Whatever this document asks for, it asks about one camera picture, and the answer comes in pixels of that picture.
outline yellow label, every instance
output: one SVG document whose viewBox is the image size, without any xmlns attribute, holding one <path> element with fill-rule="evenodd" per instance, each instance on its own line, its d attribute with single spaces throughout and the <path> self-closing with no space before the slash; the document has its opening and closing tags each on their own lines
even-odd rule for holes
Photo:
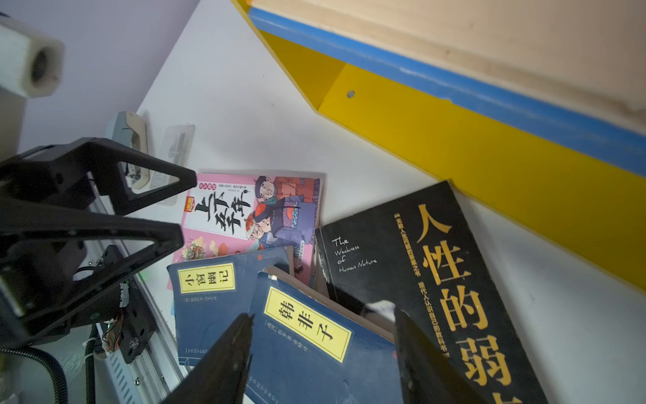
<svg viewBox="0 0 646 404">
<path fill-rule="evenodd" d="M 352 331 L 274 287 L 269 289 L 265 314 L 343 362 Z"/>
<path fill-rule="evenodd" d="M 233 264 L 221 264 L 179 270 L 180 291 L 182 293 L 213 292 L 215 290 L 235 290 L 236 275 Z"/>
</svg>

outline book spine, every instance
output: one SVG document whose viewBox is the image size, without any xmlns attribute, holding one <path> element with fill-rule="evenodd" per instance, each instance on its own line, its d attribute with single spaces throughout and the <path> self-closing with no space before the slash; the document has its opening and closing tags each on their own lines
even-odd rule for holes
<svg viewBox="0 0 646 404">
<path fill-rule="evenodd" d="M 325 247 L 325 240 L 323 238 L 323 228 L 318 228 L 315 230 L 315 236 L 317 239 L 318 246 L 318 262 L 321 265 L 321 272 L 323 272 L 323 277 L 325 278 L 326 286 L 328 287 L 329 298 L 339 303 L 337 299 L 337 291 L 334 287 L 334 282 L 332 281 L 332 274 L 330 272 L 328 264 L 328 253 Z"/>
</svg>

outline book cover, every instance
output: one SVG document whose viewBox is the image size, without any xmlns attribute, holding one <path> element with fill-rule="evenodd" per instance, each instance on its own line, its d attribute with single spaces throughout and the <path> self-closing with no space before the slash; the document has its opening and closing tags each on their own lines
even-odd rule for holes
<svg viewBox="0 0 646 404">
<path fill-rule="evenodd" d="M 449 182 L 323 226 L 317 246 L 331 299 L 387 319 L 396 304 L 491 404 L 547 403 Z"/>
<path fill-rule="evenodd" d="M 403 403 L 392 335 L 280 271 L 258 274 L 247 396 L 256 404 Z"/>
<path fill-rule="evenodd" d="M 173 262 L 292 246 L 296 278 L 313 284 L 319 178 L 198 174 L 197 180 L 183 207 L 185 245 Z"/>
<path fill-rule="evenodd" d="M 231 322 L 249 311 L 258 272 L 267 266 L 276 266 L 286 276 L 293 276 L 292 247 L 168 266 L 180 365 L 197 365 Z"/>
</svg>

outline blue book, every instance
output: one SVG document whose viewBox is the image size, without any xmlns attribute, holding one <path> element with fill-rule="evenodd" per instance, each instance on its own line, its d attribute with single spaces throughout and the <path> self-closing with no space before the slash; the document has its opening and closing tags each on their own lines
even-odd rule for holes
<svg viewBox="0 0 646 404">
<path fill-rule="evenodd" d="M 392 334 L 277 268 L 258 274 L 249 315 L 254 403 L 403 403 Z"/>
<path fill-rule="evenodd" d="M 276 266 L 293 277 L 293 256 L 286 246 L 169 265 L 180 365 L 197 365 L 233 320 L 249 311 L 258 272 Z"/>
</svg>

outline blue edge strip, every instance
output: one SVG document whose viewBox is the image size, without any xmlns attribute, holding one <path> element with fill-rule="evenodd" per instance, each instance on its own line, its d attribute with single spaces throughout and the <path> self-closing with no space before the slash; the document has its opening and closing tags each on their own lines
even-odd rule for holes
<svg viewBox="0 0 646 404">
<path fill-rule="evenodd" d="M 257 8 L 249 18 L 261 31 L 646 177 L 646 136 Z"/>
</svg>

